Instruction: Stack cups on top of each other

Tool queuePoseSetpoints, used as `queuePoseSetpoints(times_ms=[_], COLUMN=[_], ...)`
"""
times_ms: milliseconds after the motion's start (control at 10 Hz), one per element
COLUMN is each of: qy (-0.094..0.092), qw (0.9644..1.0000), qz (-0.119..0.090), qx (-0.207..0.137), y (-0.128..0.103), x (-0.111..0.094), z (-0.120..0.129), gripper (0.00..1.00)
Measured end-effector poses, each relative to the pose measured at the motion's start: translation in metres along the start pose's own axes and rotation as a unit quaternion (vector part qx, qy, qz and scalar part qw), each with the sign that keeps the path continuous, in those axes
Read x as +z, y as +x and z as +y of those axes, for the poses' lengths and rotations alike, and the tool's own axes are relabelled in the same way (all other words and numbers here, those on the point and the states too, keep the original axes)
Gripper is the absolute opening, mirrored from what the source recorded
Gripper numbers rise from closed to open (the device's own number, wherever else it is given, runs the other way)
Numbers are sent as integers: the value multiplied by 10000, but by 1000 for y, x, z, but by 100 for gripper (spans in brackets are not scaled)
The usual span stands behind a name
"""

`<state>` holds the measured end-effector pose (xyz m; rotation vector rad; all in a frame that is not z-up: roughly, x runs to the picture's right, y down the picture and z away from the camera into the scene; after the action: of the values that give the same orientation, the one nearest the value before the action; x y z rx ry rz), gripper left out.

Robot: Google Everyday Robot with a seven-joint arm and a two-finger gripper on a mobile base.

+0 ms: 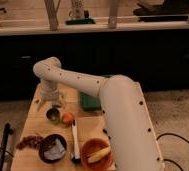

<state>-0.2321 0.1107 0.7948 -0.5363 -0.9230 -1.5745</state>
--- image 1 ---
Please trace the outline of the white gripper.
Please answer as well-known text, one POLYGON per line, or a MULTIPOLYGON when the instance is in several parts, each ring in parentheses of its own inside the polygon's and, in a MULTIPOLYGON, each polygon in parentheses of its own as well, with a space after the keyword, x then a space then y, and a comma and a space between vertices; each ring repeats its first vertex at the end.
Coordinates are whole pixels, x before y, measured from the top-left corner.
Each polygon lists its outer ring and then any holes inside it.
POLYGON ((52 101, 55 103, 57 108, 62 108, 63 105, 63 98, 59 97, 59 89, 58 84, 56 82, 48 81, 48 80, 41 80, 41 99, 37 105, 37 111, 39 111, 45 101, 52 101))

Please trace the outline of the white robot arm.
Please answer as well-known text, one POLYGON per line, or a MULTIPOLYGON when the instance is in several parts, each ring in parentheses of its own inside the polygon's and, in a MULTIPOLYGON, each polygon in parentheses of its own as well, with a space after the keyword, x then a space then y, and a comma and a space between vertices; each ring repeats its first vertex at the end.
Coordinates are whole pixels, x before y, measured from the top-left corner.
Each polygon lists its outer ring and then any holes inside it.
POLYGON ((55 57, 33 66, 42 96, 53 100, 59 83, 100 100, 117 171, 164 171, 162 153, 137 82, 124 75, 109 78, 61 68, 55 57))

